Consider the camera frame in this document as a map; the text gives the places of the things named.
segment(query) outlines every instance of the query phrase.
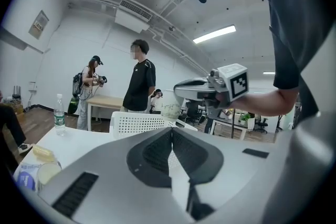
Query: ceiling vent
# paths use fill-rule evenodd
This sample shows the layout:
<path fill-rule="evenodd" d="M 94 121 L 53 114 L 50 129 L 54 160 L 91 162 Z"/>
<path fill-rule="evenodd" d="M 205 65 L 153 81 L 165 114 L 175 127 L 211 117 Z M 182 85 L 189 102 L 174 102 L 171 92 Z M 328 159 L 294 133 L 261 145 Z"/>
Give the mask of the ceiling vent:
<path fill-rule="evenodd" d="M 116 19 L 114 20 L 117 24 L 120 24 L 128 29 L 131 29 L 137 33 L 140 33 L 142 30 L 147 30 L 149 24 L 145 23 L 143 20 L 140 20 L 131 14 L 117 9 Z"/>
<path fill-rule="evenodd" d="M 134 4 L 126 0 L 122 0 L 120 2 L 119 8 L 128 13 L 135 15 L 136 17 L 142 19 L 146 23 L 148 23 L 149 20 L 152 18 L 152 14 L 150 14 L 149 12 L 145 11 L 144 9 L 138 6 L 135 6 Z"/>

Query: water bottle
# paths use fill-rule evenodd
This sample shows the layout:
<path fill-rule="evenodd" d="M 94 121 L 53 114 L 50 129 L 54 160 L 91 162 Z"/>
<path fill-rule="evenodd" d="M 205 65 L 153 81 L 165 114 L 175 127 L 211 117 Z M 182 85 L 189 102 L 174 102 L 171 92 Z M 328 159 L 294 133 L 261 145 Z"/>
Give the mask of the water bottle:
<path fill-rule="evenodd" d="M 62 94 L 57 94 L 57 103 L 54 108 L 55 129 L 58 135 L 65 135 L 65 117 L 64 106 L 62 103 Z"/>

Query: gray device surface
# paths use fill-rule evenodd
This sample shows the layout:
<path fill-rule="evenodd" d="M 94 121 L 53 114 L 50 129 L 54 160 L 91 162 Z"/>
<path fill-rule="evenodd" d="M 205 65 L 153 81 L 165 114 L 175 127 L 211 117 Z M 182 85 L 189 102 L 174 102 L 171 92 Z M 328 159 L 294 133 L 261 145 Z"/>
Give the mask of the gray device surface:
<path fill-rule="evenodd" d="M 334 163 L 334 117 L 322 113 L 305 120 L 294 131 L 279 133 L 275 144 L 180 130 L 216 147 L 224 157 L 211 182 L 195 186 L 199 200 L 214 209 L 199 223 L 285 223 L 299 213 Z M 189 223 L 188 212 L 177 205 L 169 187 L 144 184 L 127 163 L 134 146 L 171 130 L 149 131 L 93 149 L 55 176 L 40 197 L 53 205 L 83 172 L 89 172 L 98 179 L 72 215 L 73 221 Z M 243 153 L 246 148 L 269 155 L 248 155 Z"/>

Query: white wall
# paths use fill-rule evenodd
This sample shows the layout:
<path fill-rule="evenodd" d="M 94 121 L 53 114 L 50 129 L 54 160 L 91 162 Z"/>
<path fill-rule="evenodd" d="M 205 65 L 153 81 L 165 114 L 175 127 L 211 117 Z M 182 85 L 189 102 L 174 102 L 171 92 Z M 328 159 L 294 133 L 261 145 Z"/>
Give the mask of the white wall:
<path fill-rule="evenodd" d="M 149 43 L 148 59 L 156 67 L 157 88 L 172 89 L 178 82 L 200 76 L 151 36 L 115 24 L 108 16 L 71 9 L 52 36 L 50 51 L 43 59 L 37 79 L 39 104 L 52 108 L 56 94 L 62 93 L 67 109 L 72 96 L 72 78 L 94 55 L 104 63 L 96 72 L 108 79 L 97 94 L 123 98 L 137 62 L 130 56 L 131 43 L 136 39 L 145 39 Z M 100 116 L 110 118 L 111 111 L 102 111 Z"/>
<path fill-rule="evenodd" d="M 12 0 L 2 26 L 17 38 L 43 52 L 60 23 L 66 3 L 66 0 Z M 28 31 L 41 10 L 49 22 L 40 38 L 36 39 Z"/>
<path fill-rule="evenodd" d="M 273 86 L 273 77 L 272 79 L 250 80 L 249 82 L 249 93 L 264 94 L 264 93 L 272 92 L 275 89 L 276 88 Z M 261 121 L 263 121 L 264 118 L 267 118 L 266 123 L 268 124 L 268 126 L 265 127 L 265 130 L 269 133 L 275 133 L 279 116 L 274 116 L 274 117 L 261 116 Z"/>
<path fill-rule="evenodd" d="M 0 90 L 5 97 L 13 94 L 13 86 L 21 86 L 23 105 L 27 106 L 31 95 L 28 82 L 36 80 L 43 58 L 42 52 L 48 47 L 51 36 L 59 26 L 65 7 L 66 0 L 12 1 L 2 22 L 4 29 L 10 34 L 2 31 L 1 37 L 13 36 L 0 41 Z M 28 31 L 41 10 L 47 15 L 49 22 L 40 39 L 36 39 Z M 37 103 L 33 96 L 31 104 Z"/>
<path fill-rule="evenodd" d="M 35 81 L 42 54 L 26 47 L 20 50 L 0 40 L 0 90 L 4 98 L 12 96 L 13 86 L 21 86 L 21 98 L 27 107 L 31 92 L 28 83 Z M 36 104 L 32 97 L 31 104 Z"/>

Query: office chair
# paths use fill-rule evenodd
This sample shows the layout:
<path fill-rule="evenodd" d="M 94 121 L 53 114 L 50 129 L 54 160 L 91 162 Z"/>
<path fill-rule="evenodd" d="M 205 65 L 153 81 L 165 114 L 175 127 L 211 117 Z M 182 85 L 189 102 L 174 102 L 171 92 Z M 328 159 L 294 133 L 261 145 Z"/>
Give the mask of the office chair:
<path fill-rule="evenodd" d="M 195 126 L 195 122 L 200 124 L 200 119 L 202 117 L 202 112 L 198 110 L 198 104 L 196 102 L 188 102 L 185 104 L 188 108 L 186 117 L 183 119 L 185 123 L 190 122 Z"/>
<path fill-rule="evenodd" d="M 264 132 L 267 133 L 267 131 L 265 130 L 265 127 L 268 126 L 268 123 L 266 123 L 266 121 L 267 121 L 267 118 L 264 118 L 263 122 L 261 122 L 261 117 L 260 117 L 260 120 L 256 121 L 256 124 L 259 125 L 260 128 L 255 129 L 255 131 L 260 131 L 260 133 L 264 133 Z"/>

